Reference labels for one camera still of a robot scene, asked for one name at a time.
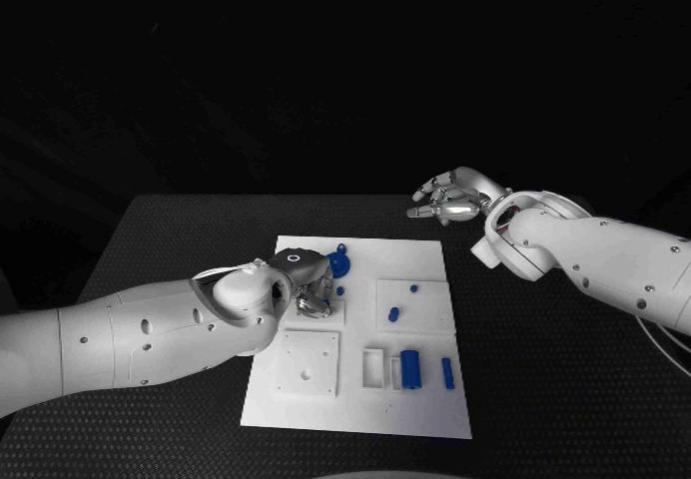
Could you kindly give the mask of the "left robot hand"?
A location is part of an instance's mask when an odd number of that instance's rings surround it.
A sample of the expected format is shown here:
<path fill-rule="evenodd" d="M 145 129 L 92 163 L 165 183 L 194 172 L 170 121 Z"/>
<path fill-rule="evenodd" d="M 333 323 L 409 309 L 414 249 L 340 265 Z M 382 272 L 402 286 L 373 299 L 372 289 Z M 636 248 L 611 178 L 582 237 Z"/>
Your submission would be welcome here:
<path fill-rule="evenodd" d="M 289 279 L 297 315 L 328 317 L 334 281 L 328 258 L 311 249 L 285 248 L 274 254 L 268 265 Z"/>

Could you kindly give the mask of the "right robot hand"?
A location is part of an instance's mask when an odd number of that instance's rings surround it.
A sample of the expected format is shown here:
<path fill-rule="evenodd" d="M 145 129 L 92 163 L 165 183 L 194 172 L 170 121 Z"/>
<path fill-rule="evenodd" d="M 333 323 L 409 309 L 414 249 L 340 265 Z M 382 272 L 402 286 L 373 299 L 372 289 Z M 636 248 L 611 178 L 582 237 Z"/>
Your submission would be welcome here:
<path fill-rule="evenodd" d="M 477 215 L 487 215 L 496 204 L 512 194 L 483 173 L 467 167 L 457 167 L 432 177 L 415 190 L 411 200 L 428 199 L 422 206 L 405 211 L 409 219 L 434 218 L 447 226 L 467 222 Z"/>

